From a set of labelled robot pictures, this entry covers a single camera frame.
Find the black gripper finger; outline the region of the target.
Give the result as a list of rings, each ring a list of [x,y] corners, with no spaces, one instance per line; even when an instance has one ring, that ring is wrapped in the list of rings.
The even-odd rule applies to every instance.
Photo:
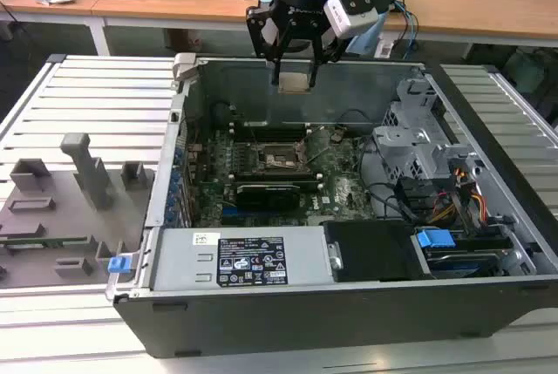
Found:
[[[347,49],[347,40],[333,35],[333,39],[327,45],[323,45],[323,36],[332,31],[328,18],[322,13],[315,16],[310,23],[310,37],[313,59],[310,65],[309,87],[314,87],[318,69],[327,63],[336,63]]]
[[[272,64],[271,84],[278,85],[286,47],[285,5],[250,6],[246,9],[246,24],[256,56]]]

